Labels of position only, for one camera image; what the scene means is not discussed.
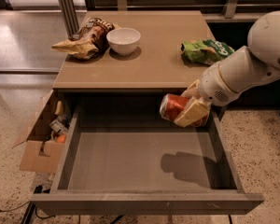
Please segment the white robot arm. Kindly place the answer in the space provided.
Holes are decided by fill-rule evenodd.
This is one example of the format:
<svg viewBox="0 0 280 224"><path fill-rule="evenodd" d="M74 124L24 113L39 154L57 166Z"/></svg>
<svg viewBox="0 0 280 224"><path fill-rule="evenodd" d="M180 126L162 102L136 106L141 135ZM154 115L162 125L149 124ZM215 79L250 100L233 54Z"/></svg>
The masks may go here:
<svg viewBox="0 0 280 224"><path fill-rule="evenodd" d="M189 101L175 119L187 127L206 117L210 107L224 106L253 87L280 79L280 11L260 17L251 27L247 44L207 68L183 93Z"/></svg>

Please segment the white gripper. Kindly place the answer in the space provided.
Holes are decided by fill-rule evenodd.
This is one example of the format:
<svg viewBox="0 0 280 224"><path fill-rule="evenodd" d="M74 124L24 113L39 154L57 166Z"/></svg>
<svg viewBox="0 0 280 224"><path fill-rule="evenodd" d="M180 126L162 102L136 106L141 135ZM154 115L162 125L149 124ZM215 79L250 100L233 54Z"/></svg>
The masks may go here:
<svg viewBox="0 0 280 224"><path fill-rule="evenodd" d="M219 65L220 62L211 65L203 72L199 80L195 80L182 92L181 96L189 98L189 101L174 120L177 126L204 126L210 114L211 103L224 106L239 98L240 94L232 91L225 84Z"/></svg>

